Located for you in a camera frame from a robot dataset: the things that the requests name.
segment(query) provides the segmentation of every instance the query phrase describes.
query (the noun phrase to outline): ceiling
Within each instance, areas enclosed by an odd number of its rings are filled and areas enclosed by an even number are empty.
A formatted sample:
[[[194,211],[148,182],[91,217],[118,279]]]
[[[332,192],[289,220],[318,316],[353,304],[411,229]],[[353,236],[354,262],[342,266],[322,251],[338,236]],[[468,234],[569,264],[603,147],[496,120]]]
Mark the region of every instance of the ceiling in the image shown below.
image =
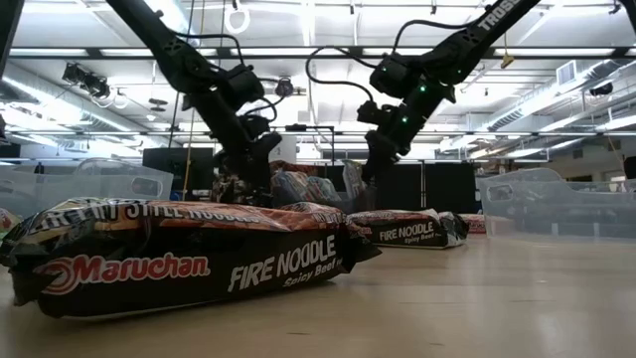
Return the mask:
[[[148,0],[152,1],[164,5],[172,3],[172,0]],[[239,2],[239,7],[248,11],[250,21],[246,29],[236,36],[244,48],[321,45],[390,47],[399,27],[406,21],[428,19],[450,24],[465,23],[477,18],[483,13],[484,5],[493,2],[436,0],[436,13],[431,15],[431,1],[423,0],[243,0]],[[495,46],[631,48],[636,45],[636,36],[624,10],[609,14],[613,4],[613,0],[542,1],[508,32],[506,39],[500,39]],[[184,0],[180,5],[185,17],[192,17],[193,32],[207,34],[228,31],[224,26],[224,1]],[[225,6],[228,15],[232,12],[232,1],[227,1]],[[241,16],[230,16],[232,26],[241,25]],[[404,32],[400,44],[432,47],[450,34],[450,31],[442,29],[413,26]],[[218,40],[205,40],[202,44],[203,47],[215,48],[232,45],[228,41],[221,43]],[[26,0],[13,46],[140,48],[143,44],[105,1]],[[67,85],[62,80],[67,63],[81,64],[85,69],[107,78],[114,89],[119,89],[127,97],[125,107],[111,105],[107,110],[149,130],[166,130],[175,115],[177,94],[159,71],[153,78],[153,62],[150,60],[20,58],[11,62],[60,87]],[[466,82],[458,86],[458,102],[444,103],[425,130],[464,130],[475,115],[488,117],[514,105],[522,96],[543,84],[554,81],[556,69],[566,62],[564,58],[546,56],[543,60],[516,60],[502,70],[500,60],[484,60]],[[238,63],[237,60],[216,60],[217,65],[228,69]],[[254,71],[261,78],[291,77],[297,87],[309,86],[304,73],[305,61],[302,59],[271,58],[248,60],[248,63],[254,66]],[[355,82],[370,89],[377,102],[397,103],[396,99],[372,89],[369,86],[371,70],[353,61],[316,60],[315,69],[319,79]],[[81,89],[72,88],[69,92],[89,99]],[[368,128],[361,123],[354,123],[357,108],[366,100],[362,91],[316,85],[312,88],[312,95],[317,123],[336,125],[345,130],[362,131]],[[157,118],[152,121],[147,118],[152,106],[148,102],[150,97],[168,101],[166,111],[155,113]],[[124,102],[122,96],[119,104]],[[308,109],[306,95],[288,98],[279,106],[279,119],[274,125],[295,123],[298,111]],[[565,101],[541,108],[537,114],[550,115],[552,120],[559,120],[580,109],[579,95],[570,95]],[[176,111],[176,123],[183,128],[190,128],[192,118],[191,111]],[[195,130],[205,130],[205,126],[202,122],[195,123]],[[187,137],[177,138],[181,143],[186,140]]]

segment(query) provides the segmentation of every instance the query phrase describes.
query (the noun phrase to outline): tan floor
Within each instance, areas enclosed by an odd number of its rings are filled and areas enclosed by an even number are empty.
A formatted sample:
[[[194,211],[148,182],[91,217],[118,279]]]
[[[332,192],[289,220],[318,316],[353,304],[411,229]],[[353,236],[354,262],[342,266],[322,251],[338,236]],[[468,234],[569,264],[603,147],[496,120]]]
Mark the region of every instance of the tan floor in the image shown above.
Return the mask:
[[[636,245],[386,249],[290,293],[100,323],[10,306],[0,357],[636,357]]]

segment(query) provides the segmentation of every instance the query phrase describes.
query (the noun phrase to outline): plastic storage bin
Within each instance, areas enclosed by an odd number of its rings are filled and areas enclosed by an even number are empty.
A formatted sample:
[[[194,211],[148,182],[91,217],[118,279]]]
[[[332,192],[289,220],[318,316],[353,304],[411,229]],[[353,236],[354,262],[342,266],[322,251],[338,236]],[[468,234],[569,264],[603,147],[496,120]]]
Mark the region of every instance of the plastic storage bin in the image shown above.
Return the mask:
[[[636,180],[565,182],[541,168],[478,185],[489,238],[636,243]]]
[[[110,159],[89,159],[71,175],[0,167],[0,208],[27,218],[74,197],[168,200],[173,175]]]

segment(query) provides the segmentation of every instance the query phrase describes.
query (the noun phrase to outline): maruchan logo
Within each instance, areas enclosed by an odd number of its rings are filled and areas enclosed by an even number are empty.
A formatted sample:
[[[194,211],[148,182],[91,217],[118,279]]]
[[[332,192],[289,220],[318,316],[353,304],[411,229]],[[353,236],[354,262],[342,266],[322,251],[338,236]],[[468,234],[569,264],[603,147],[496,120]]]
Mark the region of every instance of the maruchan logo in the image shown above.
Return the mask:
[[[172,253],[168,253],[163,258],[131,258],[121,262],[86,255],[59,258],[36,268],[35,272],[58,276],[42,293],[63,295],[82,283],[207,276],[210,269],[208,258],[175,258]]]

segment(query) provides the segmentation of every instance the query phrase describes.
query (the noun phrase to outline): wall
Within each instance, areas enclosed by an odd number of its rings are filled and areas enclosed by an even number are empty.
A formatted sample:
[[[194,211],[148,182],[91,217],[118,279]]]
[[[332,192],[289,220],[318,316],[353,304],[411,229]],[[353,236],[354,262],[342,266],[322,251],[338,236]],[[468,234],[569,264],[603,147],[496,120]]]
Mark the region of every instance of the wall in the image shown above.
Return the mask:
[[[613,141],[620,140],[621,149],[616,153],[608,151],[607,139],[600,141],[598,145],[585,145],[583,147],[583,157],[573,159],[572,151],[568,150],[564,154],[553,158],[552,163],[543,166],[556,171],[562,178],[591,175],[593,181],[604,181],[604,173],[612,171],[622,171],[622,161],[624,157],[636,155],[636,139],[612,138]]]

